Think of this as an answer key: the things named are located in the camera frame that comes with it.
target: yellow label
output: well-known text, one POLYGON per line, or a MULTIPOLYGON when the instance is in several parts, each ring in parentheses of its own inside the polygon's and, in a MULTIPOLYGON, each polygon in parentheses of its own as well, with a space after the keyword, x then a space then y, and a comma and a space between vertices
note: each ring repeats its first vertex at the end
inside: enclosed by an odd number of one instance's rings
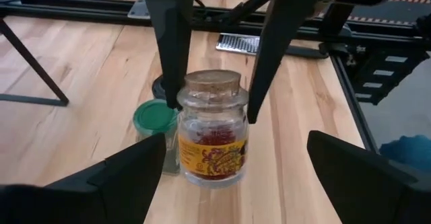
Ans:
POLYGON ((245 162, 246 140, 227 145, 200 145, 178 137, 180 161, 190 172, 206 176, 229 175, 237 172, 245 162))

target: green lid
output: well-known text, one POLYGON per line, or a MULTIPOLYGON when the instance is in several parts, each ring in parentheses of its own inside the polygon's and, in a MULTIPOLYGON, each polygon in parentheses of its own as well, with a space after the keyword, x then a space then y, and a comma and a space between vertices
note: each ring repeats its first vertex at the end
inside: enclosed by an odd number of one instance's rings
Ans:
POLYGON ((145 135, 165 133, 176 125, 177 110, 168 107, 165 100, 147 101, 136 109, 133 124, 145 135))

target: wooden table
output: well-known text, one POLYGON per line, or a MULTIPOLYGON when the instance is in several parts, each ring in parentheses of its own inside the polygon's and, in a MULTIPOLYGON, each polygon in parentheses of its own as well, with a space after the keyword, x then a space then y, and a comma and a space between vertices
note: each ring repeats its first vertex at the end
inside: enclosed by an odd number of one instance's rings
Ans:
MULTIPOLYGON (((220 7, 240 1, 203 0, 220 7)), ((71 103, 0 102, 0 183, 45 185, 134 144, 133 112, 152 98, 152 81, 161 73, 152 28, 5 21, 71 103)), ((193 32, 189 71, 235 70, 248 86, 254 57, 216 51, 217 39, 193 32)), ((0 91, 53 97, 4 37, 0 43, 0 91)), ((244 179, 208 190, 182 176, 162 176, 145 223, 339 223, 308 158, 310 130, 363 147, 331 61, 284 57, 250 127, 244 179)))

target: wood grain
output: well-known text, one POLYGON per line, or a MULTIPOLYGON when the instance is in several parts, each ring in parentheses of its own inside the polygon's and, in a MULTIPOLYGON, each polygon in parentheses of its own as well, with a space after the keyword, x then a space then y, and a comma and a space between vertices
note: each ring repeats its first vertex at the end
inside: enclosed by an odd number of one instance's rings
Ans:
MULTIPOLYGON (((203 0, 219 7, 241 1, 203 0)), ((134 144, 131 117, 152 98, 152 81, 161 73, 152 28, 20 17, 6 22, 71 103, 0 102, 0 183, 45 185, 134 144)), ((217 39, 193 32, 188 70, 235 70, 248 87, 254 57, 216 51, 217 39)), ((52 96, 4 38, 0 44, 0 90, 52 96)), ((162 176, 145 223, 339 223, 306 152, 310 130, 363 147, 331 61, 284 57, 250 127, 244 179, 208 190, 182 176, 162 176)))

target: cork stopper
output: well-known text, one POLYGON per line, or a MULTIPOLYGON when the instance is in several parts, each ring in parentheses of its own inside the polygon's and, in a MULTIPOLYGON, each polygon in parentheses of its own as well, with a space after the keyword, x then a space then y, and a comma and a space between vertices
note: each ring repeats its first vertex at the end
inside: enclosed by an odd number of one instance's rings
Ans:
POLYGON ((189 73, 185 77, 186 87, 191 91, 219 94, 230 91, 235 95, 240 89, 241 74, 229 70, 203 70, 189 73))

